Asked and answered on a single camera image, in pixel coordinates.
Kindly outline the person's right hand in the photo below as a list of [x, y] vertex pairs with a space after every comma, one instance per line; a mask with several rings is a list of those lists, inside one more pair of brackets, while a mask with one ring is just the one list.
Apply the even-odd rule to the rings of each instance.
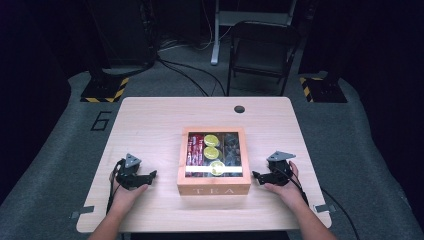
[[303, 190], [298, 179], [297, 166], [290, 161], [289, 166], [293, 172], [289, 182], [284, 186], [274, 185], [270, 183], [265, 184], [265, 188], [273, 193], [276, 193], [283, 203], [292, 211], [300, 212], [301, 210], [308, 210], [309, 206], [304, 200]]

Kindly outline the person's left hand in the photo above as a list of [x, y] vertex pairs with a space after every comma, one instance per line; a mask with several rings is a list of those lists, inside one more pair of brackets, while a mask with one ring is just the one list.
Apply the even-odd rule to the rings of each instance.
[[128, 190], [123, 188], [113, 178], [112, 203], [109, 213], [125, 216], [133, 207], [136, 200], [148, 189], [148, 185], [144, 184], [138, 188]]

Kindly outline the grey tape strip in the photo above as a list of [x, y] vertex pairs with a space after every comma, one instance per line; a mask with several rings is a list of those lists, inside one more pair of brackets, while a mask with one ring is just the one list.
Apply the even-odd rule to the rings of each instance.
[[77, 211], [71, 212], [69, 219], [77, 219], [82, 214], [92, 213], [94, 211], [95, 206], [84, 206]]
[[314, 205], [313, 209], [317, 212], [317, 213], [333, 213], [336, 211], [336, 208], [333, 205], [328, 205], [328, 204], [322, 204], [322, 205]]

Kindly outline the white metal stand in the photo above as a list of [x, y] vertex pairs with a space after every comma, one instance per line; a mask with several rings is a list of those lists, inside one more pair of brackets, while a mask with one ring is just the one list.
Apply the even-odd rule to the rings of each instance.
[[214, 20], [214, 37], [213, 50], [210, 63], [216, 66], [219, 62], [220, 52], [220, 27], [232, 27], [238, 22], [245, 20], [264, 21], [270, 23], [290, 25], [294, 17], [297, 0], [290, 0], [290, 8], [287, 12], [271, 13], [271, 12], [252, 12], [252, 11], [224, 11], [220, 9], [221, 0], [215, 0], [215, 20]]

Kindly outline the pile of dark tea bags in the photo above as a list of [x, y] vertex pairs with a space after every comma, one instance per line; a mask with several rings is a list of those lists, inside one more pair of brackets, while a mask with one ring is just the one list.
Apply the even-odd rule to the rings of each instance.
[[227, 166], [240, 166], [240, 143], [237, 133], [224, 135], [224, 158]]

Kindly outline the black equipment cabinet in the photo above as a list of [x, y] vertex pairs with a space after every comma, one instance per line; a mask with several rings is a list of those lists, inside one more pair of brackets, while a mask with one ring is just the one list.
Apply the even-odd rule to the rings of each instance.
[[111, 67], [151, 68], [157, 30], [151, 0], [88, 0]]

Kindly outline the yellow-green capsule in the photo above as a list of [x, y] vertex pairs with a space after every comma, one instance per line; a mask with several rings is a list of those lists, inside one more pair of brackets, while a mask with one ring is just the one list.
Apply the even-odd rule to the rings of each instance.
[[214, 176], [221, 176], [225, 170], [225, 164], [219, 160], [212, 161], [209, 167], [210, 173]]
[[214, 134], [207, 134], [204, 136], [204, 143], [209, 147], [217, 147], [220, 145], [218, 137]]
[[219, 157], [219, 150], [215, 147], [208, 146], [204, 149], [203, 154], [207, 159], [213, 160]]

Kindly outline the wooden tea box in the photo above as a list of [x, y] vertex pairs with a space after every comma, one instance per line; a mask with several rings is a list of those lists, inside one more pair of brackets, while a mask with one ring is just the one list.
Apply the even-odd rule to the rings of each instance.
[[[224, 158], [224, 135], [237, 133], [240, 143], [240, 166], [227, 166]], [[186, 177], [186, 158], [188, 137], [200, 135], [199, 165], [188, 166], [191, 177]], [[207, 159], [203, 151], [206, 147], [204, 136], [214, 134], [218, 137], [220, 145], [215, 147], [219, 150], [217, 159]], [[219, 160], [225, 164], [224, 173], [214, 176], [210, 173], [210, 163]], [[182, 133], [180, 160], [177, 178], [178, 191], [181, 196], [200, 195], [247, 195], [251, 186], [250, 167], [246, 147], [244, 129], [241, 127], [186, 127]]]

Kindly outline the black folding chair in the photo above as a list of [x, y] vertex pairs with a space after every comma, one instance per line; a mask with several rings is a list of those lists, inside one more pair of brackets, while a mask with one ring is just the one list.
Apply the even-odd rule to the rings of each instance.
[[287, 79], [301, 43], [298, 30], [285, 24], [246, 20], [230, 30], [230, 54], [226, 95], [237, 73], [276, 78], [285, 91]]

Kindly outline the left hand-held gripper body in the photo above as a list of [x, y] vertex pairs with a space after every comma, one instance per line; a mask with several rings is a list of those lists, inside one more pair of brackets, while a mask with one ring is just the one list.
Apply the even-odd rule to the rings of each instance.
[[136, 180], [146, 179], [144, 175], [138, 175], [141, 160], [129, 153], [116, 164], [116, 180], [125, 189], [132, 189]]

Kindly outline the black yellow striped base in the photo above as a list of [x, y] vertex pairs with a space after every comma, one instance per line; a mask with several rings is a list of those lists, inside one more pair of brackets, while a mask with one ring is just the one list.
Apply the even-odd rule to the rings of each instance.
[[90, 81], [83, 90], [80, 101], [90, 103], [118, 102], [124, 93], [128, 78], [112, 78], [104, 85]]
[[338, 84], [329, 84], [322, 78], [301, 77], [300, 83], [308, 102], [347, 103], [347, 99]]

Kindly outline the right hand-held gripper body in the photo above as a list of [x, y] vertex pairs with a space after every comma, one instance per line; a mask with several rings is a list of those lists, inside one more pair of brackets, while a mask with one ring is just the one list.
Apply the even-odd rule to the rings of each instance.
[[295, 155], [282, 151], [275, 151], [268, 158], [268, 168], [270, 173], [267, 182], [279, 186], [286, 185], [293, 177], [293, 171], [288, 163], [288, 159], [294, 158]]

